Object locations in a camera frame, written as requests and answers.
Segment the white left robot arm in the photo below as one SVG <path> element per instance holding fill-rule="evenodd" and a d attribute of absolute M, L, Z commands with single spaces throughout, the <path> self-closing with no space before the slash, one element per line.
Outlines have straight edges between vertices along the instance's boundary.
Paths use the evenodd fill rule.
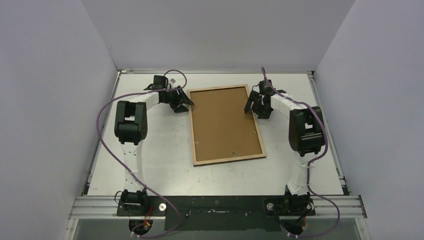
<path fill-rule="evenodd" d="M 155 75 L 153 82 L 141 93 L 116 104 L 114 134 L 120 143 L 125 168 L 124 188 L 118 205 L 139 216 L 151 209 L 147 187 L 142 185 L 142 147 L 148 133 L 147 111 L 158 104 L 168 104 L 174 113 L 185 113 L 188 106 L 194 105 L 183 86 L 164 75 Z"/>

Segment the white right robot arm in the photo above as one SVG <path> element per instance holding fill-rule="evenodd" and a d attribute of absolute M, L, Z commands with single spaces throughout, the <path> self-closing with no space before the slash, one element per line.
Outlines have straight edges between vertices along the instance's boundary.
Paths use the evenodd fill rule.
<path fill-rule="evenodd" d="M 311 160 L 326 144 L 321 108 L 294 100 L 284 90 L 276 90 L 270 80 L 260 81 L 257 87 L 257 91 L 250 91 L 244 112 L 255 113 L 259 119 L 269 119 L 273 111 L 284 115 L 289 121 L 288 142 L 295 154 L 285 193 L 281 200 L 269 203 L 268 210 L 281 216 L 312 214 L 314 205 L 309 189 L 313 168 Z"/>

